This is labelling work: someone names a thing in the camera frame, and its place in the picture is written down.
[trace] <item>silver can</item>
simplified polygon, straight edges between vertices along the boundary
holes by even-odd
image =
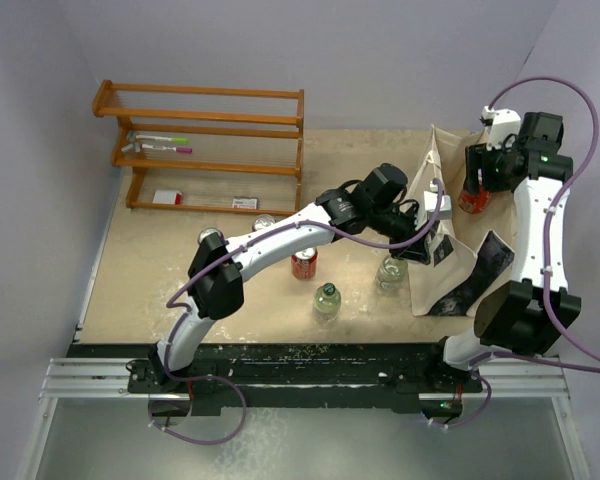
[[[258,230],[264,230],[265,228],[270,227],[274,223],[276,223],[276,219],[273,218],[271,215],[267,215],[266,213],[264,215],[258,215],[258,217],[253,222],[253,227],[251,227],[251,231],[257,232]]]
[[[224,240],[224,235],[222,235],[222,232],[220,230],[218,230],[217,228],[214,228],[214,227],[208,227],[208,228],[205,228],[204,230],[202,230],[200,232],[200,235],[198,235],[198,245],[200,245],[202,243],[202,240],[205,237],[208,237],[212,233],[217,233],[218,235],[220,235],[220,238]]]

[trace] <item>glass bottle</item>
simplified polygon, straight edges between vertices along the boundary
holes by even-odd
[[[381,290],[396,290],[407,274],[407,260],[387,255],[376,272],[376,285]]]
[[[333,321],[338,316],[342,298],[333,283],[318,287],[313,299],[313,316],[321,324]]]

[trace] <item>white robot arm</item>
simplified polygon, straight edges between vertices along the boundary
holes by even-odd
[[[323,207],[312,203],[301,211],[286,218],[270,227],[257,232],[248,233],[240,237],[232,237],[227,240],[227,251],[233,251],[241,245],[255,238],[266,236],[271,230],[283,225],[295,224],[302,220],[313,220],[319,223],[329,224],[331,217]],[[242,282],[247,282],[258,272],[289,258],[294,253],[309,247],[326,245],[333,241],[334,233],[324,228],[316,228],[305,225],[292,230],[283,231],[277,235],[265,238],[257,245],[234,255],[233,262],[242,265],[240,273]],[[191,296],[187,297],[187,303],[191,307],[185,322],[175,332],[169,332],[166,337],[158,342],[158,355],[164,364],[166,347],[172,333],[173,340],[169,352],[169,368],[179,370],[186,367],[193,360],[198,345],[211,329],[215,320],[208,316],[200,317],[198,306]]]
[[[475,367],[470,361],[482,353],[502,349],[545,353],[558,338],[542,305],[543,225],[551,201],[573,171],[571,158],[557,154],[561,117],[527,113],[520,125],[512,110],[485,107],[483,122],[489,125],[489,143],[486,148],[469,148],[465,186],[470,193],[478,192],[478,183],[491,192],[512,190],[518,227],[510,281],[481,302],[472,328],[444,341],[443,362],[465,371]],[[567,294],[562,261],[568,196],[567,190],[555,209],[549,236],[552,304],[565,326],[580,312],[580,299]]]
[[[355,185],[353,191],[347,191],[352,185]],[[186,368],[214,322],[231,315],[242,306],[242,286],[245,282],[298,251],[326,245],[340,238],[334,231],[319,225],[336,227],[341,233],[349,235],[356,235],[369,226],[390,237],[391,244],[413,238],[418,233],[416,218],[420,203],[401,211],[399,202],[395,201],[399,195],[402,200],[406,186],[407,178],[400,169],[383,164],[365,180],[353,180],[328,190],[315,203],[268,228],[226,241],[217,234],[205,237],[189,269],[189,277],[202,275],[204,268],[221,257],[226,257],[226,261],[191,285],[187,290],[186,318],[178,320],[150,353],[149,359],[159,381],[165,380],[170,371]],[[451,202],[448,197],[443,195],[440,203],[442,209],[450,214]],[[422,205],[427,214],[432,213],[429,209],[434,209],[433,206],[428,202],[422,202]],[[301,224],[306,221],[314,224]],[[427,258],[426,232],[422,232],[424,228],[420,229],[421,240],[409,247],[392,250],[392,255],[417,261]]]

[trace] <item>soda can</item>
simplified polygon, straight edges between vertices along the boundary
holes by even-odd
[[[480,193],[472,195],[466,190],[462,190],[458,196],[458,206],[467,213],[475,215],[482,212],[491,200],[491,193],[486,191],[480,185]]]
[[[258,215],[256,220],[253,222],[253,227],[251,227],[251,231],[257,232],[258,230],[264,230],[265,228],[270,227],[274,223],[276,223],[276,219],[273,218],[271,215],[267,215],[266,213],[264,215]]]
[[[200,245],[202,243],[202,240],[205,237],[208,237],[212,233],[217,233],[218,235],[220,235],[220,238],[222,240],[224,240],[224,235],[222,235],[222,232],[220,230],[218,230],[217,228],[208,227],[208,228],[205,228],[204,230],[202,230],[200,232],[200,235],[198,235],[198,245]]]
[[[316,274],[318,250],[306,248],[291,256],[291,271],[300,280],[308,280]]]

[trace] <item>red and white box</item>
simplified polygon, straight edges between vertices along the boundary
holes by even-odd
[[[156,190],[153,195],[153,203],[180,205],[182,203],[182,192],[180,190]]]

